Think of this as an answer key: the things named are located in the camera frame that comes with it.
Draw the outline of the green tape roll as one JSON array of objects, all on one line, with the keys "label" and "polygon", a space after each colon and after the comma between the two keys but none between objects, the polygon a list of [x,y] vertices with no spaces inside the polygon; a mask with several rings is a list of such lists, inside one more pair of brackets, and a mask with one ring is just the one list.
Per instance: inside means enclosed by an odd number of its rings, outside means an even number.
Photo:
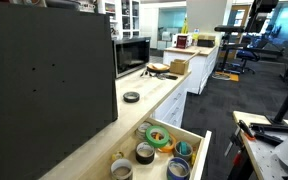
[{"label": "green tape roll", "polygon": [[[159,139],[155,139],[152,134],[153,133],[156,133],[156,134],[160,134],[163,136],[163,139],[159,140]],[[155,147],[155,148],[161,148],[161,147],[164,147],[168,140],[169,140],[169,133],[168,131],[164,128],[164,127],[161,127],[161,126],[157,126],[157,125],[153,125],[153,126],[150,126],[146,132],[145,132],[145,138],[147,140],[147,142]]]}]

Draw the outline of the black tape roll on counter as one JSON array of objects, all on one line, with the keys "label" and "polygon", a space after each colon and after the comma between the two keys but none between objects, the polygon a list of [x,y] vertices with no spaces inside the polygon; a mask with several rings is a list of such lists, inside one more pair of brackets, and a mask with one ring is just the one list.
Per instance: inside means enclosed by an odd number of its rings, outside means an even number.
[{"label": "black tape roll on counter", "polygon": [[135,103],[140,99],[140,94],[137,92],[126,92],[123,95],[123,100],[127,103]]}]

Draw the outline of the white drawer cabinet front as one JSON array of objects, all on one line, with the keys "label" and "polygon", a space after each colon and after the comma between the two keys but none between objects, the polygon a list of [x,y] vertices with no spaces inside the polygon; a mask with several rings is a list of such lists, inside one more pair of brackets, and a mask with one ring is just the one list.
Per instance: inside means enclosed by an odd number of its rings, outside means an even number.
[{"label": "white drawer cabinet front", "polygon": [[187,82],[188,80],[184,80],[153,112],[151,117],[181,127],[187,95]]}]

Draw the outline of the clear tape roll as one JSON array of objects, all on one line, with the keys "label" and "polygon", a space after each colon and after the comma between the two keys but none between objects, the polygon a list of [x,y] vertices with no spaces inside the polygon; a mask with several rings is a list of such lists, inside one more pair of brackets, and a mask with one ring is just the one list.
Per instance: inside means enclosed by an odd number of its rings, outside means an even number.
[{"label": "clear tape roll", "polygon": [[141,139],[144,140],[145,139],[145,133],[146,130],[151,126],[151,123],[149,122],[143,122],[135,131],[136,136]]}]

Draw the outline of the open wooden drawer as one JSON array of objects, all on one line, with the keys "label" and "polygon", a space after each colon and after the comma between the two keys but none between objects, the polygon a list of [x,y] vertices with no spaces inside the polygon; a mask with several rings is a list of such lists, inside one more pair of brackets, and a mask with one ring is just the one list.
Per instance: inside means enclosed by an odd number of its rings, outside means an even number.
[{"label": "open wooden drawer", "polygon": [[[208,131],[207,135],[202,137],[152,118],[148,118],[147,122],[164,127],[177,140],[186,141],[196,148],[193,152],[194,160],[191,164],[189,180],[200,180],[203,174],[211,132]],[[135,132],[129,133],[126,137],[118,140],[110,149],[104,149],[97,161],[92,160],[91,165],[79,177],[79,180],[113,180],[110,171],[111,164],[113,163],[112,155],[118,151],[122,152],[124,157],[131,162],[133,166],[133,180],[167,180],[167,164],[173,157],[173,154],[157,151],[151,164],[142,165],[135,158],[135,148],[139,142],[140,139],[136,136]]]}]

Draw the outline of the orange tape roll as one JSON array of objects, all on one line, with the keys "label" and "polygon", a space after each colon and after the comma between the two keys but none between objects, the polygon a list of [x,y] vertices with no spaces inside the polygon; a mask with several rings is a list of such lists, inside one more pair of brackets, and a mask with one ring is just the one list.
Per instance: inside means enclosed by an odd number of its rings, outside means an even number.
[{"label": "orange tape roll", "polygon": [[[160,133],[157,133],[155,135],[155,139],[161,141],[164,139],[164,136],[161,135]],[[159,151],[163,153],[171,153],[176,145],[176,142],[177,142],[176,138],[172,134],[170,134],[168,142],[166,143],[165,146],[159,148]]]}]

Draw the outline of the black tape roll in drawer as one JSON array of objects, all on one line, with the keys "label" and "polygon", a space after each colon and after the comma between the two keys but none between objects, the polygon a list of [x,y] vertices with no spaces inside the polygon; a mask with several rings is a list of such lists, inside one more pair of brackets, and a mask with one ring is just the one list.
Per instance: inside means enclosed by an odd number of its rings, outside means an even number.
[{"label": "black tape roll in drawer", "polygon": [[153,162],[155,157],[155,148],[148,142],[141,142],[136,146],[135,149],[136,160],[140,164],[150,164]]}]

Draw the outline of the grey teal tape roll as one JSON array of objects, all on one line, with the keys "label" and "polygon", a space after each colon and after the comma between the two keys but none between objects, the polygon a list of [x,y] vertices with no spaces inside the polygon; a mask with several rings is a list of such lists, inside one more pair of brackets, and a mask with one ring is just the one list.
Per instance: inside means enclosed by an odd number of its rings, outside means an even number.
[{"label": "grey teal tape roll", "polygon": [[175,157],[180,157],[184,159],[186,162],[189,162],[191,160],[192,153],[193,153],[192,146],[185,141],[177,142],[173,149],[173,155]]}]

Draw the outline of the small yellow tape roll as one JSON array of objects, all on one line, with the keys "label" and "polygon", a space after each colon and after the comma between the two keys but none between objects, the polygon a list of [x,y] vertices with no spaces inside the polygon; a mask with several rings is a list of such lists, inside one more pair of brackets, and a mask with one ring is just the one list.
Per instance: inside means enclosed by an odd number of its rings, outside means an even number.
[{"label": "small yellow tape roll", "polygon": [[117,159],[121,159],[123,157],[124,157],[124,154],[122,152],[118,151],[118,152],[112,154],[111,159],[113,161],[116,161]]}]

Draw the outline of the white grey tape roll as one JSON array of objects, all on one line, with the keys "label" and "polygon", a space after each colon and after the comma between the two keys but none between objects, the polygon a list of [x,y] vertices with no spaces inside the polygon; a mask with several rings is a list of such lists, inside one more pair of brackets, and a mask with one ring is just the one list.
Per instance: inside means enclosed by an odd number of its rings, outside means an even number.
[{"label": "white grey tape roll", "polygon": [[133,168],[128,159],[118,159],[110,167],[113,180],[132,180]]}]

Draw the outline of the wooden plate with food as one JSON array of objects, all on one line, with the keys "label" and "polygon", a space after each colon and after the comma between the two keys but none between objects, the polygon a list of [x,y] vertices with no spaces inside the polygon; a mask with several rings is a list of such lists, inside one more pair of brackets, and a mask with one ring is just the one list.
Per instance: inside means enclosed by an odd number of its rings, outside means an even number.
[{"label": "wooden plate with food", "polygon": [[167,72],[170,69],[168,65],[160,63],[150,63],[147,65],[147,68],[150,72],[157,72],[157,73]]}]

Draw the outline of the red white box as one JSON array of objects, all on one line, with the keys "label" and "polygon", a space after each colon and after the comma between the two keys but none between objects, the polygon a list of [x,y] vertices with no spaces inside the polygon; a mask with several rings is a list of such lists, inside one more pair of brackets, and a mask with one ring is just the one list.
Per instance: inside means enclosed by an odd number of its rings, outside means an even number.
[{"label": "red white box", "polygon": [[189,34],[178,34],[176,37],[176,47],[186,49],[191,45],[192,38]]}]

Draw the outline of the large black panel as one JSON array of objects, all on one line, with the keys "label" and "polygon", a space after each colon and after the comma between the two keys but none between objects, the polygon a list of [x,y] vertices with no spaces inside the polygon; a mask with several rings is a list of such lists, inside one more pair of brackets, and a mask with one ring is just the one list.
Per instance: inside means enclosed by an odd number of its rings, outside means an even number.
[{"label": "large black panel", "polygon": [[109,18],[0,3],[0,180],[37,180],[118,116]]}]

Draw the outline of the blue office chair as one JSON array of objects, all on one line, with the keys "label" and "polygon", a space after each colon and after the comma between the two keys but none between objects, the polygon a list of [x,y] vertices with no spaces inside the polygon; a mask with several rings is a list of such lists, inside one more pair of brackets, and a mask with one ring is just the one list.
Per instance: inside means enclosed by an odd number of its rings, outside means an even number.
[{"label": "blue office chair", "polygon": [[252,68],[247,67],[246,64],[248,61],[258,62],[260,59],[259,55],[251,51],[238,50],[236,57],[240,58],[242,62],[242,65],[239,67],[241,74],[244,74],[245,71],[251,71],[252,73],[255,73],[255,71]]}]

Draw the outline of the black clamp tool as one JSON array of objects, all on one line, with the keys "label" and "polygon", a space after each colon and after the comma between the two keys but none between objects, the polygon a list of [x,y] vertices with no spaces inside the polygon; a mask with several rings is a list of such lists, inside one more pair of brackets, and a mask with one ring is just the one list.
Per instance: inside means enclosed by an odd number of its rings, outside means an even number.
[{"label": "black clamp tool", "polygon": [[244,134],[248,140],[260,140],[274,147],[282,143],[282,140],[280,138],[267,135],[264,132],[256,131],[255,133],[252,133],[250,128],[243,120],[238,121],[238,126],[244,131]]}]

